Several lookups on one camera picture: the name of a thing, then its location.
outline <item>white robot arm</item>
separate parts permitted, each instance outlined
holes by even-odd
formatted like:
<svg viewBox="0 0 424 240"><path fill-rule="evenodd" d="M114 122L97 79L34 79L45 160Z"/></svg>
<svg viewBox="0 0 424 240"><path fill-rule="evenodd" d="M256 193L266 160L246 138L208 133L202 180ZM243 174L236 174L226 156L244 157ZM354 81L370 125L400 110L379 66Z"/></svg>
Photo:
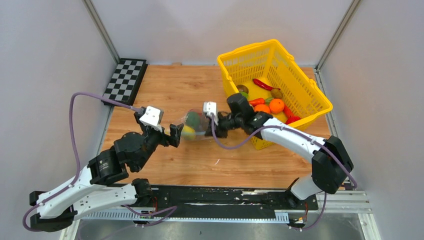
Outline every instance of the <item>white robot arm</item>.
<svg viewBox="0 0 424 240"><path fill-rule="evenodd" d="M279 144L312 164L312 174L295 179L286 191L286 200L293 208L316 193L334 194L354 168L339 138L313 136L282 123L270 114L254 112L240 93L228 97L227 103L231 109L227 115L217 112L216 103L204 103L205 115L215 118L210 121L206 136L226 138L228 130L242 128L248 135Z"/></svg>

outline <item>clear plastic bag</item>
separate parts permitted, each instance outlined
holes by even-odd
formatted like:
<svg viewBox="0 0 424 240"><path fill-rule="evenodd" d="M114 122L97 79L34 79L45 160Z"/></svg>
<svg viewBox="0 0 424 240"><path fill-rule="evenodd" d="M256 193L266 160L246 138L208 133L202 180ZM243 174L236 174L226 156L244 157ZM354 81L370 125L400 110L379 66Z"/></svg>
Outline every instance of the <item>clear plastic bag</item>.
<svg viewBox="0 0 424 240"><path fill-rule="evenodd" d="M181 132L181 139L186 141L199 141L210 139L211 136L205 136L210 119L202 110L193 108L189 110L182 118L175 121L174 125L184 124Z"/></svg>

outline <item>checkerboard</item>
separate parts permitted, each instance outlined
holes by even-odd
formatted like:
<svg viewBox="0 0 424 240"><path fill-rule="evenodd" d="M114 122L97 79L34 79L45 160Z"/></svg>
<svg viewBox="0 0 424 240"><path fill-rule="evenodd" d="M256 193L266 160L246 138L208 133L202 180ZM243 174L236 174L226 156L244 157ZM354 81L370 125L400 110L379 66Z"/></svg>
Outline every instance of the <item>checkerboard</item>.
<svg viewBox="0 0 424 240"><path fill-rule="evenodd" d="M103 97L123 104L133 105L146 68L146 60L121 58Z"/></svg>

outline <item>wooden surface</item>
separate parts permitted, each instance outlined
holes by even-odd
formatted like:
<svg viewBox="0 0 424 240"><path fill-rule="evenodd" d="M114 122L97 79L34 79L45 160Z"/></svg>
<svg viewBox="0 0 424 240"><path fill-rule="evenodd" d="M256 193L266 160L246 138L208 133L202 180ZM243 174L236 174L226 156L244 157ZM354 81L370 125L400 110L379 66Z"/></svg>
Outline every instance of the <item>wooden surface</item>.
<svg viewBox="0 0 424 240"><path fill-rule="evenodd" d="M312 68L303 71L314 78ZM168 129L170 123L180 121L188 110L202 109L203 102L217 102L219 111L228 111L226 99L218 66L150 65L134 106L151 105L164 110L161 125ZM133 112L115 107L103 150L130 131L141 131ZM306 132L324 138L330 136L324 116ZM221 142L234 146L246 137L242 130L234 130ZM247 142L238 149L225 150L213 139L184 141L181 138L178 148L158 146L144 168L130 173L122 183L147 178L151 184L287 188L295 178L310 172L311 165L306 160L280 145L255 150Z"/></svg>

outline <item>yellow basket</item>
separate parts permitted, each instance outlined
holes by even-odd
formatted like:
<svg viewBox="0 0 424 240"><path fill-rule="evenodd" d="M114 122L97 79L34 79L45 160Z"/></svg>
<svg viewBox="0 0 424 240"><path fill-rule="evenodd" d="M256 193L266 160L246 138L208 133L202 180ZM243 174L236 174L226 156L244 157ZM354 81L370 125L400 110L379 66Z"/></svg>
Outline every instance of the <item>yellow basket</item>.
<svg viewBox="0 0 424 240"><path fill-rule="evenodd" d="M271 97L271 92L255 85L253 79L280 88L283 102L301 118L289 124L293 128L304 131L319 116L333 109L316 82L305 75L295 58L276 39L239 47L219 55L217 61L227 96L238 93L236 85L243 84L249 89L249 101ZM274 116L283 123L287 121L284 113ZM252 137L251 142L257 150L274 144L257 137Z"/></svg>

